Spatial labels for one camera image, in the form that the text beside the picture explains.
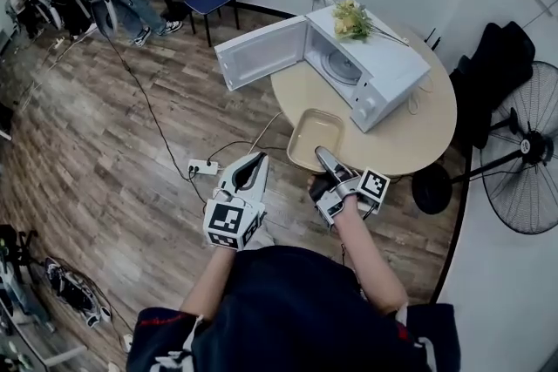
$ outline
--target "microwave door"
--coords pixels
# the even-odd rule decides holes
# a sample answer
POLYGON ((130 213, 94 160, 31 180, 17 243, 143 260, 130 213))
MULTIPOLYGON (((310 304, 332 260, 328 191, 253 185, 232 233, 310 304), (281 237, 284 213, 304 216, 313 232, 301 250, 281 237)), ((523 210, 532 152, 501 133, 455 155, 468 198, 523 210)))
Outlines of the microwave door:
POLYGON ((302 61, 306 28, 306 17, 292 17, 216 45, 228 89, 238 89, 302 61))

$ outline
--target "fan grille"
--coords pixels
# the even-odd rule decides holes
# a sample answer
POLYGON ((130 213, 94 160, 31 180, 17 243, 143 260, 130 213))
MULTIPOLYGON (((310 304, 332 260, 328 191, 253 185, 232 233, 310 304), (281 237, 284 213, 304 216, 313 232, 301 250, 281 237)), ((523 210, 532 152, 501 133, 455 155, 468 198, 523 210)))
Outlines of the fan grille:
POLYGON ((558 224, 558 69, 533 63, 533 76, 513 91, 493 113, 492 124, 517 112, 520 132, 508 127, 491 132, 480 151, 480 163, 499 159, 521 147, 521 134, 538 132, 547 142, 545 162, 531 164, 515 159, 482 174, 488 199, 498 217, 518 233, 544 233, 558 224))

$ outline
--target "standing fan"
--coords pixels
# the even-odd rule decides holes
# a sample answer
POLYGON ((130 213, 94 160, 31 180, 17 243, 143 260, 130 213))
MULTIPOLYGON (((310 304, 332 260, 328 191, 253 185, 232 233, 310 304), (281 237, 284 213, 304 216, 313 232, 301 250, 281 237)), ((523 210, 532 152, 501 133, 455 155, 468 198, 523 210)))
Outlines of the standing fan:
POLYGON ((481 174, 504 224, 517 233, 544 233, 558 224, 558 69, 534 62, 531 79, 502 101, 492 122, 480 167, 454 179, 436 164, 416 172, 415 201, 424 212, 439 213, 449 204, 453 183, 481 174))

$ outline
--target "power strip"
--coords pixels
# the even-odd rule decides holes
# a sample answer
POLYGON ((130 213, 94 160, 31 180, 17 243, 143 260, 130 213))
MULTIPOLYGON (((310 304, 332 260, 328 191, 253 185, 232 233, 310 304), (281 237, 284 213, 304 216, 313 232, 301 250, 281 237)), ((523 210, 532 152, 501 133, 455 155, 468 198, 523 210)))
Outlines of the power strip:
POLYGON ((217 175, 217 172, 219 171, 219 163, 212 161, 208 166, 208 161, 205 159, 191 159, 188 163, 188 172, 191 172, 192 170, 198 174, 217 175))

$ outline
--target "chair leg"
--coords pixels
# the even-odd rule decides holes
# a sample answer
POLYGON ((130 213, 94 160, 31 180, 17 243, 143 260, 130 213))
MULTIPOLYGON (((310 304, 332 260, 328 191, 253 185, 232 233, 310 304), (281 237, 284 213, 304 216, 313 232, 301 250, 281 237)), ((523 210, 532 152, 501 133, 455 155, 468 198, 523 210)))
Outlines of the chair leg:
POLYGON ((208 36, 208 46, 211 47, 211 35, 209 34, 209 21, 208 21, 207 14, 203 15, 203 20, 206 23, 206 35, 208 36))
POLYGON ((233 1, 233 8, 235 9, 236 29, 239 30, 241 28, 241 26, 238 22, 238 8, 236 7, 236 0, 233 1))
POLYGON ((195 34, 194 14, 190 11, 190 24, 192 25, 192 34, 195 34))

